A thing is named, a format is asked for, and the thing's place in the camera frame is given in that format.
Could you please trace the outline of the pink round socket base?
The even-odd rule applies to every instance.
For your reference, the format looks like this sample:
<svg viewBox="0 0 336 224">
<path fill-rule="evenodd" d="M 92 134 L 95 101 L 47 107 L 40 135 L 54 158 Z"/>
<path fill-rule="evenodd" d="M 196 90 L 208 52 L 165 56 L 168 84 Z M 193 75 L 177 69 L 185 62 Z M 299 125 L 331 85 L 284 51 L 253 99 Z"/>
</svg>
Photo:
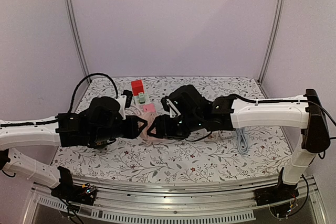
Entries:
<svg viewBox="0 0 336 224">
<path fill-rule="evenodd" d="M 140 134 L 141 139 L 143 139 L 145 141 L 150 141 L 150 142 L 154 142 L 154 141 L 159 140 L 159 138 L 148 136 L 148 134 L 147 134 L 147 130 L 149 129 L 149 127 L 154 122 L 156 116 L 157 116 L 156 112 L 144 112 L 140 115 L 140 118 L 146 120 L 147 123 L 148 123 L 148 125 L 145 127 L 145 129 Z"/>
</svg>

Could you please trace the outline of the pink plug adapter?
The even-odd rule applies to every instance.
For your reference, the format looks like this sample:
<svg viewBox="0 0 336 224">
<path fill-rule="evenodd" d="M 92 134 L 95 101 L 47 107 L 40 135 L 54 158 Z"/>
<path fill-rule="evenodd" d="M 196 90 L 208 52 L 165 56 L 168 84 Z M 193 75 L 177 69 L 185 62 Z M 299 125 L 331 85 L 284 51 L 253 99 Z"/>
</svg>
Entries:
<svg viewBox="0 0 336 224">
<path fill-rule="evenodd" d="M 145 104 L 142 106 L 144 112 L 156 112 L 154 104 Z"/>
</svg>

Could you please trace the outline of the white power strip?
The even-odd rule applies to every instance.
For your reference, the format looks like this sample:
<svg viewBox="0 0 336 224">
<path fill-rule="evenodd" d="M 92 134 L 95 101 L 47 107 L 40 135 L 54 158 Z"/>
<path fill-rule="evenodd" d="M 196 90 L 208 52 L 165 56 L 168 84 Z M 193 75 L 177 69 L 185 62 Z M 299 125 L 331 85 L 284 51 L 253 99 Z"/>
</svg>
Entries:
<svg viewBox="0 0 336 224">
<path fill-rule="evenodd" d="M 135 104 L 140 107 L 144 112 L 148 111 L 149 105 L 151 104 L 149 96 L 144 92 L 139 92 L 138 95 L 134 96 Z"/>
</svg>

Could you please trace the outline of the green plug adapter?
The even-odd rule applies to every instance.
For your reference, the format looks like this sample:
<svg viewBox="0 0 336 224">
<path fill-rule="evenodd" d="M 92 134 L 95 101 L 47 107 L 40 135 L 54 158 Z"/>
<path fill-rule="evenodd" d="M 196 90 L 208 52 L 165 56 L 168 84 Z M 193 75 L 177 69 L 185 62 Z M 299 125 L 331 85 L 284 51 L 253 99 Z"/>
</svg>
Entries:
<svg viewBox="0 0 336 224">
<path fill-rule="evenodd" d="M 145 104 L 146 103 L 145 94 L 143 92 L 138 93 L 138 102 L 140 104 Z"/>
</svg>

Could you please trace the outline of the red cube adapter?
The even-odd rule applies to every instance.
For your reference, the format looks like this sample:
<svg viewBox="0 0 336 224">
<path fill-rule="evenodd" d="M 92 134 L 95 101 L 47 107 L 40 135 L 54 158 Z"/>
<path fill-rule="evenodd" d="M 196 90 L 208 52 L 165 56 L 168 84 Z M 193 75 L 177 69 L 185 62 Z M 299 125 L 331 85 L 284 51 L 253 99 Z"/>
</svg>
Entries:
<svg viewBox="0 0 336 224">
<path fill-rule="evenodd" d="M 144 86 L 142 80 L 135 80 L 131 82 L 132 92 L 134 96 L 138 96 L 139 93 L 144 93 Z"/>
</svg>

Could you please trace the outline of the dark green cube socket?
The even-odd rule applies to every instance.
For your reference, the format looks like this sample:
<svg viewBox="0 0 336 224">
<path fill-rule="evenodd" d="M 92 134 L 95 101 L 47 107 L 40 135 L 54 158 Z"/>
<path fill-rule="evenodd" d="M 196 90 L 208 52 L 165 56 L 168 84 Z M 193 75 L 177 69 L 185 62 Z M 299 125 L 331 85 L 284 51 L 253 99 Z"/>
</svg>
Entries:
<svg viewBox="0 0 336 224">
<path fill-rule="evenodd" d="M 108 142 L 96 142 L 94 145 L 95 149 L 105 148 L 109 143 Z"/>
</svg>

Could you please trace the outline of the white cube socket tiger print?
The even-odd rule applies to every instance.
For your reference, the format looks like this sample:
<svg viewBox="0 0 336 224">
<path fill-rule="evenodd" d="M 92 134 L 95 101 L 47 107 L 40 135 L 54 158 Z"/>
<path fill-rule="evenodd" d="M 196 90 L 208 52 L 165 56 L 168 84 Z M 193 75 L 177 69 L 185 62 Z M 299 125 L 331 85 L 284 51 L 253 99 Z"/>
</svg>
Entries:
<svg viewBox="0 0 336 224">
<path fill-rule="evenodd" d="M 232 131 L 216 131 L 213 132 L 210 136 L 208 136 L 205 141 L 231 141 L 234 137 Z"/>
</svg>

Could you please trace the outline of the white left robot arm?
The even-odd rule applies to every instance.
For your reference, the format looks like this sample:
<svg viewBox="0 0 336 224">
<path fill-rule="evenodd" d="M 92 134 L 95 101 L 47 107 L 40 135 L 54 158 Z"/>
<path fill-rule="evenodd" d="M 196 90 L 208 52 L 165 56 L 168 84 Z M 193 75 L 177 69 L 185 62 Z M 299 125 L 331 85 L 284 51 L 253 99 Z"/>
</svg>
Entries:
<svg viewBox="0 0 336 224">
<path fill-rule="evenodd" d="M 126 115 L 128 107 L 124 95 L 117 99 L 100 97 L 94 98 L 89 107 L 79 113 L 60 113 L 32 122 L 1 122 L 1 170 L 23 175 L 51 189 L 57 188 L 67 200 L 73 200 L 78 188 L 71 183 L 71 173 L 67 169 L 43 164 L 22 154 L 18 147 L 100 148 L 120 137 L 135 139 L 148 123 L 136 115 Z"/>
</svg>

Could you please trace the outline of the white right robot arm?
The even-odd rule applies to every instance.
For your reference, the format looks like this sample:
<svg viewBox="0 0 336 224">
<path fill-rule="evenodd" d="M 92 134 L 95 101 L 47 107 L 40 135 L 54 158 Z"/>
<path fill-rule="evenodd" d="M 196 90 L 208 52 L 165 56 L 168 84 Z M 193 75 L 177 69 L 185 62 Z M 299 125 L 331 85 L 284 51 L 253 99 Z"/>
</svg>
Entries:
<svg viewBox="0 0 336 224">
<path fill-rule="evenodd" d="M 157 116 L 147 130 L 148 136 L 155 138 L 184 140 L 201 129 L 209 132 L 253 126 L 300 129 L 299 143 L 282 169 L 280 183 L 271 190 L 276 201 L 291 194 L 292 186 L 315 156 L 325 152 L 331 144 L 327 124 L 331 116 L 322 107 L 314 89 L 292 98 L 260 100 L 230 94 L 210 101 L 193 85 L 186 85 L 162 98 L 161 103 L 167 113 Z"/>
</svg>

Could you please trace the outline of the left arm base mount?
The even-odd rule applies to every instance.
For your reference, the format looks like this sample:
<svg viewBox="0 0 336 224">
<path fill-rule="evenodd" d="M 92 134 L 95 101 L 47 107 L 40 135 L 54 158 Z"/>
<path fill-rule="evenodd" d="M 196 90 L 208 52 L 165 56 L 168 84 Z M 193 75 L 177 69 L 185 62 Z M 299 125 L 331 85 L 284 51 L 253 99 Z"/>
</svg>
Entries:
<svg viewBox="0 0 336 224">
<path fill-rule="evenodd" d="M 61 166 L 57 169 L 60 172 L 59 184 L 55 188 L 51 188 L 51 195 L 65 201 L 93 206 L 97 187 L 89 183 L 75 185 L 69 169 Z"/>
</svg>

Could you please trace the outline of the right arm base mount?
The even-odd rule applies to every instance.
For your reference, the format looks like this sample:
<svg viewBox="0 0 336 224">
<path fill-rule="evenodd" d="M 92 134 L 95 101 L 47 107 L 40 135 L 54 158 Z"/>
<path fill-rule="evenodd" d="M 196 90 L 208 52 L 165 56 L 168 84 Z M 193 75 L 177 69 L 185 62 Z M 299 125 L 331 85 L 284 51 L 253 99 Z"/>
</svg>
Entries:
<svg viewBox="0 0 336 224">
<path fill-rule="evenodd" d="M 274 186 L 254 190 L 254 200 L 257 206 L 273 204 L 299 196 L 297 184 L 287 185 L 282 180 L 284 168 L 281 169 L 278 182 Z"/>
</svg>

